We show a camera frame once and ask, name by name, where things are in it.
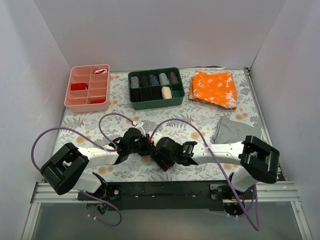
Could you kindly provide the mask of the green divided organiser box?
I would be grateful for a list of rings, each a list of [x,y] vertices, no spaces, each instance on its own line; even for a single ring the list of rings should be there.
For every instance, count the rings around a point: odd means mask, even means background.
[[[185,97],[176,67],[132,71],[128,74],[128,89],[134,110],[179,106]]]

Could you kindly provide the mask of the orange and cream underwear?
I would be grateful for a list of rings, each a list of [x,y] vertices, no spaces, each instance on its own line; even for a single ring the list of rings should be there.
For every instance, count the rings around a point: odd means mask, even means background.
[[[168,169],[170,169],[172,167],[171,163],[165,162],[165,161],[161,161],[160,162],[160,167],[164,170],[167,171]]]

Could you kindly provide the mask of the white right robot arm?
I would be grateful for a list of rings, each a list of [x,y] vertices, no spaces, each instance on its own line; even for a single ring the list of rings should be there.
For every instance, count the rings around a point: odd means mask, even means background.
[[[183,166],[215,163],[241,166],[229,177],[227,195],[237,199],[258,182],[277,182],[280,152],[261,139],[247,135],[243,141],[225,144],[205,144],[187,141],[179,144],[169,137],[157,138],[151,158],[162,170],[167,171],[174,164]]]

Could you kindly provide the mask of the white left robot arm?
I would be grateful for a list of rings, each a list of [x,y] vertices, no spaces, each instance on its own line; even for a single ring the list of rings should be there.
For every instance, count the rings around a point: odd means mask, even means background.
[[[131,154],[150,156],[154,152],[154,143],[142,127],[131,127],[104,147],[84,148],[66,143],[40,168],[40,173],[58,195],[78,190],[101,200],[108,184],[100,174],[87,169],[120,164]]]

